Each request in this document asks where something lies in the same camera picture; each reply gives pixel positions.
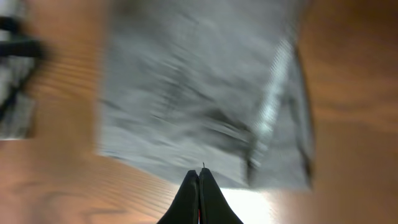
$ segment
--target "gray fabric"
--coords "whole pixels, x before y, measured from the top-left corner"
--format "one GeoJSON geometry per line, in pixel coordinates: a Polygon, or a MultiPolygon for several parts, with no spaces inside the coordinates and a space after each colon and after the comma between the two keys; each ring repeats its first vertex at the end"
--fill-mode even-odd
{"type": "Polygon", "coordinates": [[[113,1],[100,153],[174,183],[307,188],[302,0],[113,1]]]}

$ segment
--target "wooden floor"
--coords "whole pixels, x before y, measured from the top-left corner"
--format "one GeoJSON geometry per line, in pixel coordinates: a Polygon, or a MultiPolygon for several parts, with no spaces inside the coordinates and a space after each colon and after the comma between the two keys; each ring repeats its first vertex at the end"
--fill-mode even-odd
{"type": "MultiPolygon", "coordinates": [[[[0,142],[1,223],[154,223],[176,186],[93,154],[104,0],[27,0],[51,60],[34,136],[0,142]]],[[[317,138],[314,191],[264,192],[268,224],[398,222],[398,5],[316,0],[300,51],[317,138]]]]}

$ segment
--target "gray towel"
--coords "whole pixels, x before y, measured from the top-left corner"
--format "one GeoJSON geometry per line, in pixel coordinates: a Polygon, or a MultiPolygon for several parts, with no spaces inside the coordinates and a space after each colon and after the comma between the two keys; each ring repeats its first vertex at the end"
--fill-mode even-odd
{"type": "Polygon", "coordinates": [[[205,163],[220,187],[308,188],[303,5],[113,1],[100,153],[178,184],[205,163]]]}

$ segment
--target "gray cloth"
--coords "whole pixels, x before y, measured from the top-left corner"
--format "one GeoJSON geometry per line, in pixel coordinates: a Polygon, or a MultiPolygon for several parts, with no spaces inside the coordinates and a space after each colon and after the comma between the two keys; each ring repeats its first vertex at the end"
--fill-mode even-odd
{"type": "Polygon", "coordinates": [[[307,188],[303,4],[113,1],[100,153],[178,184],[205,163],[220,187],[307,188]]]}

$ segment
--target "black object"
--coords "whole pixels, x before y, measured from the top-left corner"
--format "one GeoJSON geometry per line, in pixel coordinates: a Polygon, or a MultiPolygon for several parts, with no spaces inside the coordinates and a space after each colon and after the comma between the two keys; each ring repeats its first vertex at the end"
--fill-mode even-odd
{"type": "Polygon", "coordinates": [[[170,208],[158,224],[238,224],[243,223],[229,207],[216,180],[207,168],[198,177],[188,171],[170,208]]]}
{"type": "Polygon", "coordinates": [[[7,109],[16,103],[17,94],[24,90],[27,82],[37,71],[44,59],[44,51],[38,40],[21,32],[21,23],[17,19],[0,16],[0,29],[11,33],[10,40],[0,41],[0,63],[7,63],[7,58],[12,56],[34,59],[34,66],[25,74],[12,74],[21,79],[9,87],[7,98],[0,102],[0,121],[2,121],[7,109]]]}

